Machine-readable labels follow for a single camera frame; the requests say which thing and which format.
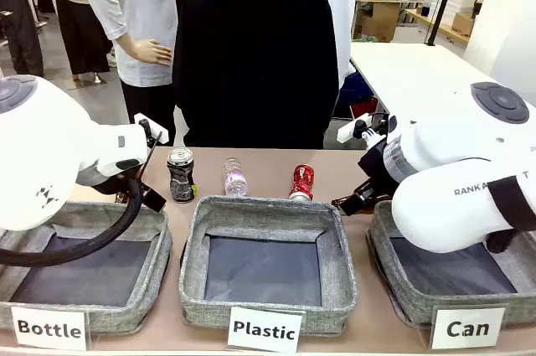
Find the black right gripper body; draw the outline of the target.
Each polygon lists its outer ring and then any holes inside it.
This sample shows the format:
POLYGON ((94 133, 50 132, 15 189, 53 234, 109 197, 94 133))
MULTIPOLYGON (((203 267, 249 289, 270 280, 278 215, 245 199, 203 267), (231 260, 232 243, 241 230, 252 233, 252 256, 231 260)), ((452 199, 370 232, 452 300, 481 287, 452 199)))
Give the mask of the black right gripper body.
POLYGON ((386 146, 386 139, 382 138, 358 161, 358 165, 368 176, 365 182, 372 182, 374 184, 375 199, 382 196, 392 197, 399 186, 399 183, 389 175, 384 165, 383 155, 386 146))

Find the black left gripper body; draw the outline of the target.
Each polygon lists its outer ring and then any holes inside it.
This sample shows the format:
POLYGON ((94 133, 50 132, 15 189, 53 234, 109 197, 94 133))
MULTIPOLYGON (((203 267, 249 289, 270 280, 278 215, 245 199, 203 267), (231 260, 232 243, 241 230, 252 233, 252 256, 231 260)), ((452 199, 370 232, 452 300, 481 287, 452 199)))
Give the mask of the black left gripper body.
POLYGON ((119 174, 94 186, 94 190, 104 195, 122 193, 129 199, 143 200, 143 183, 139 177, 119 174))

